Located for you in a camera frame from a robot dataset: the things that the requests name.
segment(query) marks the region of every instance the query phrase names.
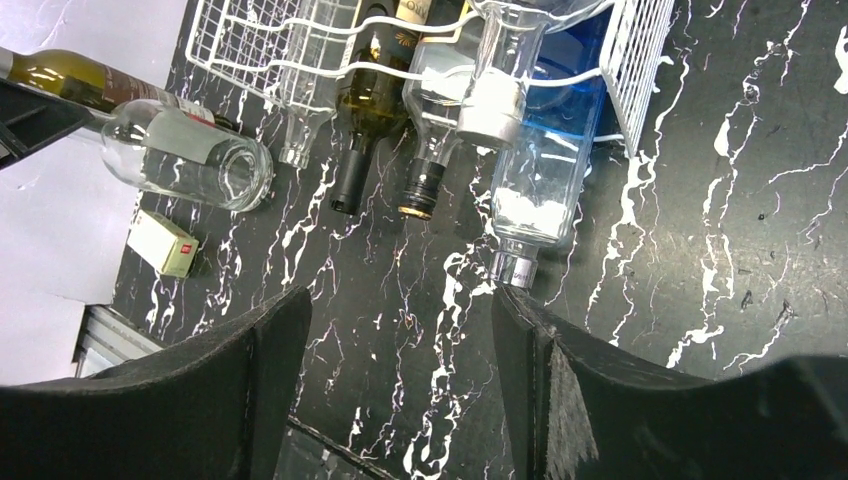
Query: bottle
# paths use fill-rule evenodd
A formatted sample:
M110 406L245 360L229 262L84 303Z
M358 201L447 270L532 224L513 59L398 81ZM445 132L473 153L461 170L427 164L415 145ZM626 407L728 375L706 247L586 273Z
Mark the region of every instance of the bottle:
M540 77L563 78L597 66L608 16L556 34L536 65ZM540 248L563 245L572 226L589 154L606 99L602 79L527 95L519 141L498 157L492 179L492 224L499 239L489 277L530 288Z
M124 183L236 212L268 193L271 154L257 141L157 100L133 100L114 115L101 132L103 161Z
M42 50L32 55L21 55L0 47L0 78L103 113L111 113L118 105L137 98L155 99L202 121L238 130L228 119L204 107L67 50Z
M358 0L303 0L295 18L316 19L323 25L352 28ZM338 35L295 24L289 27L285 60L309 67L335 70L345 52ZM321 125L336 114L335 78L303 70L283 70L280 94L286 109L286 140L279 160L297 168L309 163L309 150Z
M356 25L374 16L394 16L409 23L427 21L430 0L361 0ZM419 35L388 24L374 24L360 32L342 58L373 62L406 71ZM356 69L339 83L336 108L350 125L350 148L340 162L330 194L330 208L356 215L377 142L400 129L407 119L403 106L403 79L374 70Z
M461 19L471 11L465 2L459 12L446 8L447 2L443 5L438 12L433 12L439 15L433 19L437 25L453 23L457 17ZM456 67L474 65L482 29L483 21L476 18L450 34L425 36L415 49L409 71L437 75ZM456 121L470 81L470 70L458 70L449 77L407 80L404 84L403 102L418 132L418 148L398 206L402 214L421 220L432 218L442 176L451 152L459 144Z
M457 135L511 148L518 139L542 37L599 13L606 0L469 0L486 21Z

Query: white wire rack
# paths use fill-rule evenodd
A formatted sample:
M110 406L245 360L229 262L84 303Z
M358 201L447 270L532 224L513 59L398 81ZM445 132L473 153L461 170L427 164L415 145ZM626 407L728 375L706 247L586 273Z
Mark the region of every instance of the white wire rack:
M309 98L294 98L291 90L281 88L285 69L317 74L328 78L344 76L355 68L370 68L398 77L421 80L420 74L391 70L376 64L355 62L326 65L308 50L320 49L326 42L348 42L368 24L389 23L424 33L447 33L474 18L442 27L406 23L391 17L372 17L356 28L338 28L330 18L335 9L348 9L340 0L301 0L317 2L312 18L298 18L298 0L200 0L186 45L189 62L280 107L309 107ZM615 107L629 156L637 153L648 102L654 87L662 44L669 31L674 0L611 0L614 5L604 38L598 69L562 80L532 81L531 85L561 87L601 75ZM296 28L309 29L306 35L292 36ZM287 48L297 49L287 57ZM303 58L318 58L317 64L305 65ZM451 69L439 74L448 77Z

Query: black marble table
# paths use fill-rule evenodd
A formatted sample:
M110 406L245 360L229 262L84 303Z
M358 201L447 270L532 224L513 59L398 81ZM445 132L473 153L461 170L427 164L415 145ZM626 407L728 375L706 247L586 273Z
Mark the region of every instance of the black marble table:
M195 3L189 2L189 11ZM168 88L279 148L283 115L187 66ZM848 95L834 87L848 2L679 0L641 151L593 152L574 246L543 255L532 295L668 368L725 378L794 353L848 351ZM309 168L235 215L145 194L202 242L187 280L127 250L115 308L176 342L292 284L312 291L293 415L393 477L512 470L487 321L494 157L454 153L429 224L396 212L414 133L381 145L363 212L326 205L343 150L327 126Z

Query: yellow and white box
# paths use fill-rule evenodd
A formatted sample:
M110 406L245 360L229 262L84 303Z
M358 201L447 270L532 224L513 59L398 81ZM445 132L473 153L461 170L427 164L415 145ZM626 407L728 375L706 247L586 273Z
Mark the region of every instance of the yellow and white box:
M185 277L198 241L162 215L139 210L127 245L161 275Z

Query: brown wine bottle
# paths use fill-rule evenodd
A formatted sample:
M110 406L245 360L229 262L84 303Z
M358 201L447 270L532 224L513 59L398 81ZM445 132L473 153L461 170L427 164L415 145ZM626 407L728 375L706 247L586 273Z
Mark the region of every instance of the brown wine bottle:
M356 25L374 16L393 16L409 23L427 22L430 0L361 0ZM348 45L342 65L379 63L407 71L419 34L388 24L374 24ZM336 108L348 122L350 148L340 162L330 194L330 208L356 215L377 143L396 132L407 119L404 79L374 70L356 69L339 82Z
M159 100L201 121L238 131L233 122L205 107L67 50L42 50L21 55L0 47L0 78L104 113L112 113L118 105L130 100Z

